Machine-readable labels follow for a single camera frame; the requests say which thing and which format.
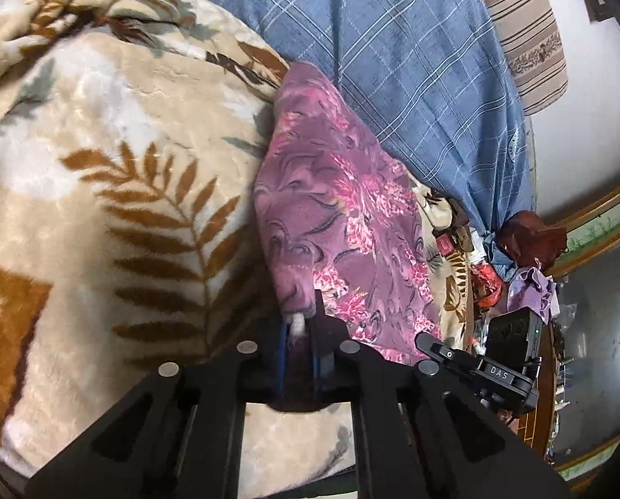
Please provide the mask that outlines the purple floral cloth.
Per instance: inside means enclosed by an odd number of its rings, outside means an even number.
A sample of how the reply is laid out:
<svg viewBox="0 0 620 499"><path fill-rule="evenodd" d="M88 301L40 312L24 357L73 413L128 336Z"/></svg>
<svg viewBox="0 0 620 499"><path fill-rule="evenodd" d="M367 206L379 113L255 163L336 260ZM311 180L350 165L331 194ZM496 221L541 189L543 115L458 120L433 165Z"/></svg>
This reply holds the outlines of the purple floral cloth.
<svg viewBox="0 0 620 499"><path fill-rule="evenodd" d="M405 166L311 63L290 66L274 116L253 203L281 312L322 306L353 339L413 364L416 335L441 328Z"/></svg>

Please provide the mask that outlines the pile of small clothes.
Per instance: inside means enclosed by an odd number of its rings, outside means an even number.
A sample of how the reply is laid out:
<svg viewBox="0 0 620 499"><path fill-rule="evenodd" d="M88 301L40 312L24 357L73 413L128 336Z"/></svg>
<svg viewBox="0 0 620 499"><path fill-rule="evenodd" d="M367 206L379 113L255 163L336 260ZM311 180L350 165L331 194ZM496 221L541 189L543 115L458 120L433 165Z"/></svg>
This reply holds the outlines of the pile of small clothes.
<svg viewBox="0 0 620 499"><path fill-rule="evenodd" d="M497 232L483 237L455 200L423 186L416 192L422 219L429 287L440 321L439 338L466 348L481 312L524 306L551 318L556 295L549 268L519 267L496 245Z"/></svg>

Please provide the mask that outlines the dark red cloth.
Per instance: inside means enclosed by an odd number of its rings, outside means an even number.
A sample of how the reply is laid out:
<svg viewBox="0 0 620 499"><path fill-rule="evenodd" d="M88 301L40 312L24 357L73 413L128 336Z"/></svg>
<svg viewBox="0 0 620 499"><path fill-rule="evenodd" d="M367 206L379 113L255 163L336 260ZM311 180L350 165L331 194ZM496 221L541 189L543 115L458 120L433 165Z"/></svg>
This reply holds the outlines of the dark red cloth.
<svg viewBox="0 0 620 499"><path fill-rule="evenodd" d="M567 230L547 225L532 211L514 214L496 235L496 245L519 267L546 272L567 248Z"/></svg>

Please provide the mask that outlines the beige leaf-pattern blanket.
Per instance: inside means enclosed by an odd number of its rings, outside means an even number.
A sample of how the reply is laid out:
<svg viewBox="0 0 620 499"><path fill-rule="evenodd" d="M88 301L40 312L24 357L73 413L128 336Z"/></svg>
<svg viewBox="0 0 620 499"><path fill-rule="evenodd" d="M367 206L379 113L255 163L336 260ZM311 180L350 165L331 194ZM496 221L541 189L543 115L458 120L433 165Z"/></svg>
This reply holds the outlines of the beige leaf-pattern blanket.
<svg viewBox="0 0 620 499"><path fill-rule="evenodd" d="M253 187L288 62L208 0L0 0L0 471L275 316Z"/></svg>

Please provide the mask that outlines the blue plaid duvet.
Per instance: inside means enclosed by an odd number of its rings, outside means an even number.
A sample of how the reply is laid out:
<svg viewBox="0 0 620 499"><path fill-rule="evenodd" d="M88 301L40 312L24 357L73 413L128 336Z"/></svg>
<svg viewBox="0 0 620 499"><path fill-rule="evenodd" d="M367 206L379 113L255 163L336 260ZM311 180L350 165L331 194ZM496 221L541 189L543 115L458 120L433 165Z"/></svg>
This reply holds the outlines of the blue plaid duvet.
<svg viewBox="0 0 620 499"><path fill-rule="evenodd" d="M210 0L315 64L486 243L533 205L523 107L483 0Z"/></svg>

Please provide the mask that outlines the striped floral pillow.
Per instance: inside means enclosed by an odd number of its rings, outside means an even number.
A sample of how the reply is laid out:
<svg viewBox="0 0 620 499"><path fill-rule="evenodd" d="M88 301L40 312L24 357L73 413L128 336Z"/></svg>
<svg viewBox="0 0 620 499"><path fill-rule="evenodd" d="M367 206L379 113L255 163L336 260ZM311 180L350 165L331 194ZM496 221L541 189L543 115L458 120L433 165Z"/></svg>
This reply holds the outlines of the striped floral pillow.
<svg viewBox="0 0 620 499"><path fill-rule="evenodd" d="M565 94L565 54L549 0L484 0L500 38L524 114L543 111Z"/></svg>

